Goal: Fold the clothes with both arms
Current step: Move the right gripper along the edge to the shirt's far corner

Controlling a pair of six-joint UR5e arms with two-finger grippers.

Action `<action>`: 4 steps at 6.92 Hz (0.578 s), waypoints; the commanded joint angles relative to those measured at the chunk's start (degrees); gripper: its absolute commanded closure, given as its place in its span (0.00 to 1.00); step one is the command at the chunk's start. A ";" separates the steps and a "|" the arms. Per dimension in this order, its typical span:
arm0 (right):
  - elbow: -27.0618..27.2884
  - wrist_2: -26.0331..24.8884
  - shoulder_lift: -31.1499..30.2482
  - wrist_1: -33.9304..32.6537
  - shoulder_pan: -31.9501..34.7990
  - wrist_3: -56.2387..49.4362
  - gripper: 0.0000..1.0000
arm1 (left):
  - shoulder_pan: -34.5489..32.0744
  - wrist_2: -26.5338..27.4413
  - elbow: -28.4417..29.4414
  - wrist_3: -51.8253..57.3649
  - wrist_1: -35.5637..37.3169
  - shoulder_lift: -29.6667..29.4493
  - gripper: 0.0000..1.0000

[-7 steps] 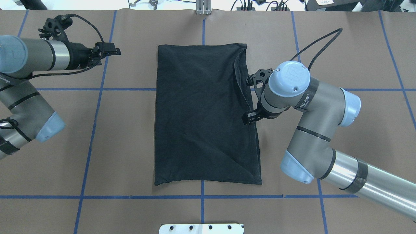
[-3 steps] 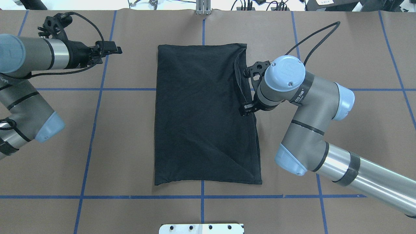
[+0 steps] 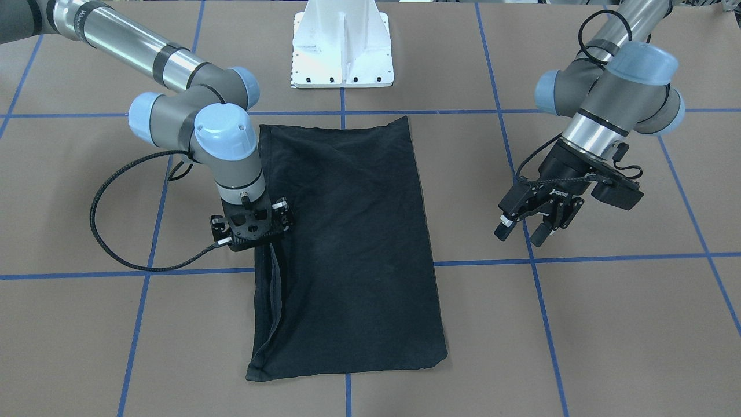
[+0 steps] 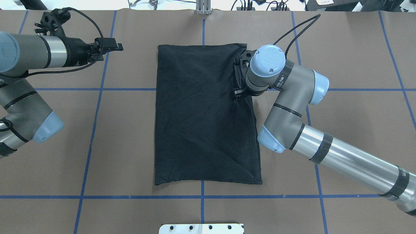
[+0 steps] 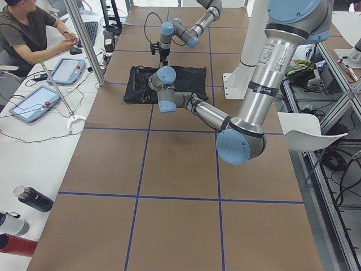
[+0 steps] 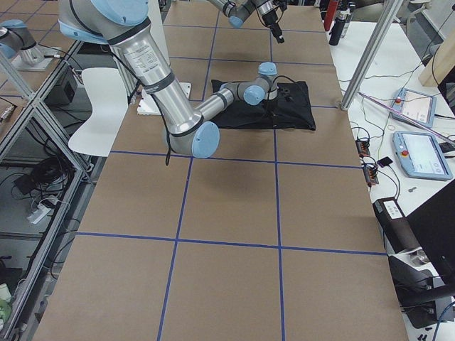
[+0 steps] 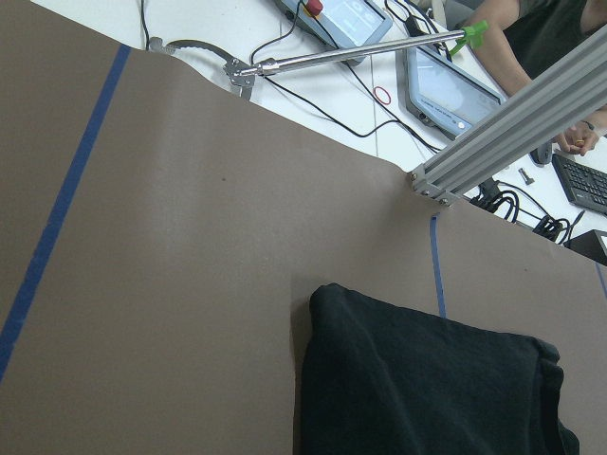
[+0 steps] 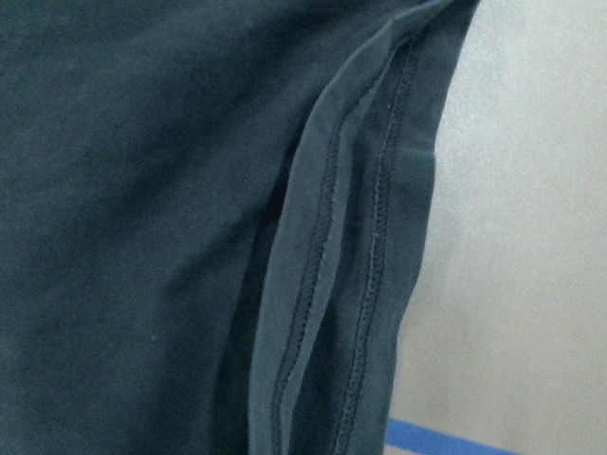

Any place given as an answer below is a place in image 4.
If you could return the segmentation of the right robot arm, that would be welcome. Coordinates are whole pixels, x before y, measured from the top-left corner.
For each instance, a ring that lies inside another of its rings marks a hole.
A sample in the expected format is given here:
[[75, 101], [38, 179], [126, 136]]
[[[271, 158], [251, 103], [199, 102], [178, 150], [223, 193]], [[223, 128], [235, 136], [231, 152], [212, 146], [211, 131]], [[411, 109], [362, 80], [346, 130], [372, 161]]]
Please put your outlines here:
[[275, 45], [243, 49], [234, 58], [234, 69], [235, 100], [260, 96], [268, 89], [279, 92], [257, 132], [260, 145], [276, 153], [294, 151], [316, 165], [361, 183], [415, 216], [413, 173], [303, 122], [304, 114], [309, 119], [309, 105], [319, 104], [328, 92], [327, 77], [291, 61]]

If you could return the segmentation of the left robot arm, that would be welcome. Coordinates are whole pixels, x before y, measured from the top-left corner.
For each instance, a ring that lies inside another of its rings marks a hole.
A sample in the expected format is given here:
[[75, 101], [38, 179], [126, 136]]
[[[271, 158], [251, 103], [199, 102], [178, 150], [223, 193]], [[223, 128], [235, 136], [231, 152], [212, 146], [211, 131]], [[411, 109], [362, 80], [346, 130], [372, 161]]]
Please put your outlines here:
[[67, 37], [62, 25], [74, 11], [71, 7], [44, 12], [34, 35], [1, 32], [1, 118], [0, 154], [5, 158], [27, 142], [43, 143], [63, 129], [64, 123], [27, 81], [40, 74], [62, 74], [86, 69], [103, 61], [108, 52], [123, 45], [106, 38], [96, 22], [99, 37], [93, 43]]

